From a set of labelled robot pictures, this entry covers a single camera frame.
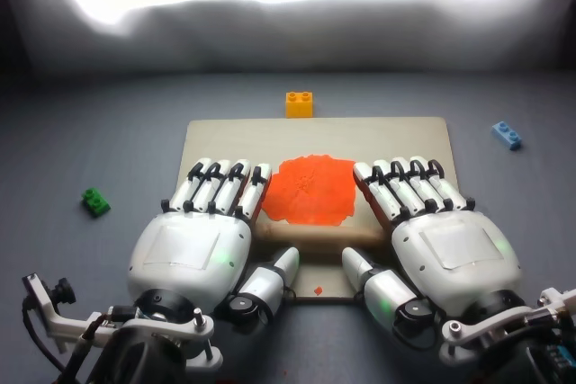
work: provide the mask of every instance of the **robotic hand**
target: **robotic hand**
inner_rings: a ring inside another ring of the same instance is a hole
[[[533,382],[576,381],[576,290],[548,289],[540,308],[526,306],[510,243],[436,160],[357,163],[354,178],[376,218],[393,228],[400,274],[352,248],[342,253],[348,279],[382,327],[416,351],[441,341],[444,363],[479,361],[490,380],[530,371]]]
[[[273,320],[298,270],[299,253],[290,248],[248,274],[251,228],[272,170],[257,165],[248,182],[249,174],[245,159],[231,165],[203,158],[172,199],[162,200],[163,213],[144,229],[130,259],[133,306],[110,307],[86,321],[63,318],[58,304],[76,301],[66,280],[49,290],[35,273],[22,278],[28,291],[22,304],[24,324],[62,372],[58,384],[76,382],[92,345],[103,352],[88,382],[184,383],[187,372],[215,371],[222,364],[220,351],[210,344],[210,315],[252,328]],[[34,333],[28,316],[33,309],[61,353],[66,343],[76,343],[66,367]],[[203,344],[203,351],[186,359],[181,347],[188,342]]]

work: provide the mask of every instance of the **rolling pin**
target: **rolling pin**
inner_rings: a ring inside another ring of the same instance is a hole
[[[374,250],[390,242],[391,231],[384,228],[325,227],[274,222],[256,223],[257,242],[295,246],[304,253],[340,254],[345,247]]]

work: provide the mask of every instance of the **beige board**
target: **beige board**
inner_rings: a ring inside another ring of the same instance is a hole
[[[201,157],[212,160],[248,159],[252,165],[268,163],[274,173],[279,165],[298,156],[330,155],[366,162],[403,156],[436,159],[445,178],[458,187],[446,122],[438,117],[383,117],[342,119],[246,119],[191,121],[188,125],[177,187]],[[270,221],[262,211],[258,224]],[[381,229],[364,196],[356,191],[354,216],[343,227]],[[299,297],[343,297],[354,295],[341,267],[306,263],[292,285]],[[317,287],[322,293],[317,296]]]

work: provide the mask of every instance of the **yellow lego block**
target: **yellow lego block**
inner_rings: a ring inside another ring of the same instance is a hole
[[[312,117],[312,92],[286,94],[286,119]]]

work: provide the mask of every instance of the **orange dough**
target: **orange dough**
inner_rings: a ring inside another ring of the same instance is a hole
[[[301,156],[280,164],[263,209],[268,218],[291,224],[340,225],[354,214],[354,161],[328,155]]]

